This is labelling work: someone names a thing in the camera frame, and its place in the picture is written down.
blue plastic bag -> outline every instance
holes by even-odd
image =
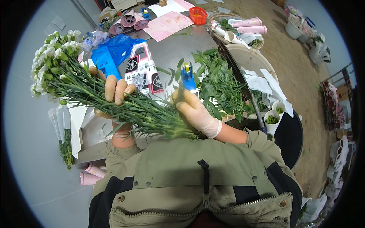
[[[105,44],[99,45],[99,48],[108,47],[115,65],[119,66],[119,64],[130,56],[133,45],[143,42],[147,41],[144,39],[132,39],[129,36],[119,34],[111,38]]]
[[[97,49],[94,49],[91,59],[106,77],[113,74],[118,80],[121,79],[107,46],[99,45]]]

white wall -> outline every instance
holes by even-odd
[[[19,188],[42,225],[87,227],[93,188],[81,186],[80,170],[68,171],[59,155],[58,140],[47,114],[58,104],[48,102],[44,96],[32,98],[29,91],[34,53],[44,44],[47,35],[43,30],[56,15],[66,23],[63,31],[58,29],[60,34],[78,29],[84,35],[92,29],[71,0],[47,0],[41,5],[25,29],[9,69],[4,101],[5,140]]]
[[[322,32],[325,36],[325,43],[331,51],[331,63],[326,63],[331,75],[340,71],[351,62],[349,51],[340,31],[318,0],[287,0],[286,4],[291,4],[305,16],[309,17],[315,23],[318,32]],[[340,77],[342,77],[342,74],[335,76],[334,81]],[[354,86],[356,84],[355,73],[351,74],[350,78]]]

dirt floor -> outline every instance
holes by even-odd
[[[322,100],[317,86],[329,77],[327,67],[324,63],[315,66],[309,58],[307,45],[293,40],[286,33],[286,13],[272,1],[206,1],[208,4],[197,6],[206,12],[218,12],[217,7],[223,7],[243,18],[259,17],[267,27],[265,44],[260,51],[273,66],[280,87],[293,109],[303,118],[303,150],[293,172],[304,197],[318,198],[327,180],[330,145],[336,141],[334,133],[325,129]]]

jacket zipper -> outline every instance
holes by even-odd
[[[267,197],[267,198],[264,198],[264,199],[260,199],[260,200],[255,200],[255,201],[251,201],[251,202],[247,202],[247,203],[243,203],[243,204],[238,204],[238,205],[235,205],[235,206],[231,206],[230,208],[226,208],[226,209],[223,209],[223,210],[212,210],[212,209],[208,209],[210,210],[211,212],[215,212],[215,213],[219,213],[219,212],[223,212],[223,211],[228,211],[228,210],[232,210],[234,208],[237,208],[237,207],[241,207],[241,206],[246,206],[246,205],[251,205],[251,204],[256,204],[256,203],[260,203],[260,202],[263,202],[265,200],[272,200],[272,199],[275,199],[275,198],[278,198],[284,194],[288,194],[289,192],[283,192],[283,193],[280,193],[279,195],[277,196],[271,196],[271,197]],[[140,213],[137,213],[137,214],[134,214],[134,215],[127,215],[125,214],[123,211],[121,211],[120,209],[111,209],[112,211],[116,212],[116,213],[120,213],[124,216],[127,216],[129,218],[135,218],[135,217],[138,217],[138,216],[141,216],[141,215],[156,215],[156,216],[177,216],[177,217],[187,217],[187,216],[194,216],[194,215],[197,215],[199,214],[200,212],[204,211],[204,209],[200,210],[200,211],[197,211],[197,212],[194,212],[194,213],[189,213],[189,214],[169,214],[169,213],[158,213],[158,212],[140,212]]]

silver bracelet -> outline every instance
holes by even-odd
[[[113,136],[115,136],[116,138],[128,138],[132,135],[131,135],[131,133],[117,133],[117,132],[114,132]]]

